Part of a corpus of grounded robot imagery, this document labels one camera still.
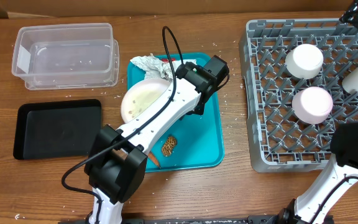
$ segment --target teal tray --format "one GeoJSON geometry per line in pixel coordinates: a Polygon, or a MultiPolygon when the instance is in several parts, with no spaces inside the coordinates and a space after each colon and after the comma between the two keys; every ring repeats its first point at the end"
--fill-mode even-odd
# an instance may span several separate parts
{"type": "MultiPolygon", "coordinates": [[[[178,54],[171,56],[180,60],[178,54]]],[[[183,54],[183,59],[196,59],[197,64],[204,66],[210,57],[204,53],[183,54]]],[[[144,79],[145,72],[129,63],[127,68],[127,88],[144,79]]],[[[161,136],[152,148],[153,154],[160,162],[161,169],[147,161],[146,172],[161,172],[182,169],[214,167],[219,165],[224,157],[223,134],[219,113],[218,96],[215,93],[205,104],[204,115],[186,115],[178,120],[161,136]],[[178,140],[169,157],[163,156],[161,147],[172,135],[178,140]]]]}

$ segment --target gray dish rack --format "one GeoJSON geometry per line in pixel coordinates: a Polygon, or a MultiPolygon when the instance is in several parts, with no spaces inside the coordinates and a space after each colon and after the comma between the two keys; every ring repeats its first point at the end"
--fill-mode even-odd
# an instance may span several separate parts
{"type": "Polygon", "coordinates": [[[358,66],[358,30],[338,19],[253,20],[239,42],[247,93],[250,160],[257,172],[307,172],[323,169],[329,143],[341,123],[358,121],[358,96],[341,88],[358,66]],[[300,44],[323,51],[318,76],[296,80],[285,57],[300,44]],[[321,124],[304,124],[291,107],[293,96],[310,86],[326,89],[334,108],[321,124]]]}

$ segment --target white label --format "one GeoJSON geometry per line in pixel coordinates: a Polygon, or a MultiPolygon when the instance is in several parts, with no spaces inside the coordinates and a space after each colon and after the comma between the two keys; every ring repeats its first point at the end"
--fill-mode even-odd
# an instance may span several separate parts
{"type": "Polygon", "coordinates": [[[30,52],[20,45],[16,66],[18,66],[24,72],[29,73],[30,58],[30,52]]]}

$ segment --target red object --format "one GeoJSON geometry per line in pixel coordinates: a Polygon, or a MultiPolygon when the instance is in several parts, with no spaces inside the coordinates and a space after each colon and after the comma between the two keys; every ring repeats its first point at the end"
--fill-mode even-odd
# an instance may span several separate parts
{"type": "Polygon", "coordinates": [[[168,63],[168,59],[167,58],[163,58],[163,59],[161,59],[161,61],[162,62],[165,62],[165,63],[168,63]]]}

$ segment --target wooden table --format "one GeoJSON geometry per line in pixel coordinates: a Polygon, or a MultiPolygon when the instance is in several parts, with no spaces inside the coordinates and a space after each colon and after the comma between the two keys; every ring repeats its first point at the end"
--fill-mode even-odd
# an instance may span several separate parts
{"type": "MultiPolygon", "coordinates": [[[[65,190],[62,174],[83,157],[17,161],[12,156],[16,114],[25,103],[96,98],[103,105],[103,123],[122,124],[119,107],[126,92],[126,67],[138,55],[164,54],[161,28],[169,26],[182,52],[220,55],[232,69],[231,81],[219,91],[225,157],[215,168],[146,174],[140,189],[124,206],[124,217],[213,218],[276,214],[301,195],[319,171],[260,174],[250,166],[246,129],[245,89],[238,41],[251,19],[327,18],[342,12],[284,12],[209,14],[194,16],[74,17],[61,19],[0,20],[0,223],[56,223],[84,218],[93,198],[65,190]],[[108,22],[119,42],[119,83],[112,88],[29,91],[11,73],[18,30],[24,26],[108,22]]],[[[90,189],[83,169],[68,183],[90,189]]],[[[336,223],[358,222],[358,184],[331,210],[336,223]]]]}

